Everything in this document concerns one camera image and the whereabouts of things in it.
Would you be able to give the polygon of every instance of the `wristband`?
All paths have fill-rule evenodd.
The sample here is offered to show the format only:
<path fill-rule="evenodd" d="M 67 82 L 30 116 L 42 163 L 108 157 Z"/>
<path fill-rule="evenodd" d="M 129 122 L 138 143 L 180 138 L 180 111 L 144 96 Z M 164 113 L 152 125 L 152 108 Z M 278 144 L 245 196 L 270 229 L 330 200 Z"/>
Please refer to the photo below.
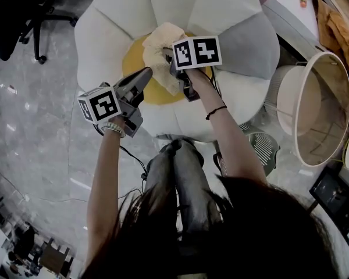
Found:
<path fill-rule="evenodd" d="M 103 132 L 105 132 L 105 129 L 110 129 L 112 131 L 115 131 L 116 133 L 120 134 L 120 137 L 123 138 L 126 136 L 126 134 L 124 133 L 124 130 L 117 124 L 112 123 L 112 122 L 107 122 L 105 123 L 102 127 L 101 130 Z"/>
<path fill-rule="evenodd" d="M 207 117 L 206 117 L 205 119 L 206 119 L 206 120 L 209 120 L 209 117 L 210 117 L 211 115 L 213 115 L 214 113 L 216 113 L 219 109 L 227 109 L 227 106 L 224 105 L 224 106 L 220 106 L 220 107 L 217 108 L 217 109 L 214 109 L 213 111 L 211 111 L 210 113 L 208 113 L 208 115 L 207 115 Z"/>

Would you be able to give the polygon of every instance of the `gray floor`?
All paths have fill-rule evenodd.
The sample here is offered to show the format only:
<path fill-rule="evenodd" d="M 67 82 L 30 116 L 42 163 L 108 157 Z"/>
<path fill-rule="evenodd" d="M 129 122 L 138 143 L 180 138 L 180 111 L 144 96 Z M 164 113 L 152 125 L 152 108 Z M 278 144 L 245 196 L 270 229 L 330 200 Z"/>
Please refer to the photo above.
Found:
<path fill-rule="evenodd" d="M 62 0 L 61 8 L 81 15 L 91 0 Z M 70 245 L 83 260 L 87 250 L 86 208 L 101 137 L 82 117 L 75 96 L 77 53 L 68 23 L 45 23 L 41 52 L 48 61 L 34 63 L 32 40 L 18 44 L 9 61 L 0 60 L 0 192 L 14 213 L 30 220 L 47 237 Z M 269 181 L 310 203 L 308 189 L 318 169 L 305 169 L 293 154 L 290 137 L 261 112 L 254 124 L 280 143 L 278 168 Z M 145 164 L 163 142 L 142 128 L 123 145 Z M 205 155 L 210 186 L 222 193 L 214 174 L 212 147 Z M 119 195 L 141 188 L 141 167 L 125 153 L 119 163 Z"/>

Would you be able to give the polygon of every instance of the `hand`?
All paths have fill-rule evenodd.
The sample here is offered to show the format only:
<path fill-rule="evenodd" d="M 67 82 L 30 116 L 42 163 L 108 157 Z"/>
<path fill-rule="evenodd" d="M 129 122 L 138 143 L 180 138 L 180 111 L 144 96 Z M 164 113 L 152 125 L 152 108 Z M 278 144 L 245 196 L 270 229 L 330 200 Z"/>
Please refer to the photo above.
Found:
<path fill-rule="evenodd" d="M 213 86 L 209 79 L 202 74 L 198 69 L 187 69 L 186 74 L 188 75 L 194 89 L 199 93 L 200 91 L 206 89 L 213 89 Z"/>

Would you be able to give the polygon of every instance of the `gray pants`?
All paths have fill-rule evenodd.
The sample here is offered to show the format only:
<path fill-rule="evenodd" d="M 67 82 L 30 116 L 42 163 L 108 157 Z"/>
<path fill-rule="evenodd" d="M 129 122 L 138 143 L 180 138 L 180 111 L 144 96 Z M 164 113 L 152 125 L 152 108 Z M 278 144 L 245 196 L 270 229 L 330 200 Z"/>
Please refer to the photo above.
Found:
<path fill-rule="evenodd" d="M 208 194 L 210 189 L 203 164 L 202 155 L 192 143 L 177 139 L 163 147 L 147 166 L 145 191 L 153 187 L 159 192 L 161 188 L 167 191 L 174 186 L 177 188 L 184 233 L 207 230 L 210 221 L 220 220 L 216 204 Z M 177 206 L 176 196 L 170 197 Z"/>

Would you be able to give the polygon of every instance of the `table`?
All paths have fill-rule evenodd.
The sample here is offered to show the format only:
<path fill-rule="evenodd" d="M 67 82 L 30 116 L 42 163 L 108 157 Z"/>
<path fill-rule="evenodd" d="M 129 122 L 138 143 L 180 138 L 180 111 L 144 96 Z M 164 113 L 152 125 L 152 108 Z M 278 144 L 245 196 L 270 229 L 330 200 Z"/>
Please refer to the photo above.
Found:
<path fill-rule="evenodd" d="M 320 51 L 318 25 L 312 0 L 307 7 L 300 7 L 300 0 L 266 0 L 262 10 L 275 31 L 306 60 Z"/>
<path fill-rule="evenodd" d="M 67 248 L 66 252 L 62 253 L 59 251 L 60 247 L 58 249 L 52 247 L 52 242 L 53 239 L 51 239 L 45 247 L 44 252 L 40 257 L 40 265 L 44 266 L 56 275 L 59 275 L 70 249 Z"/>

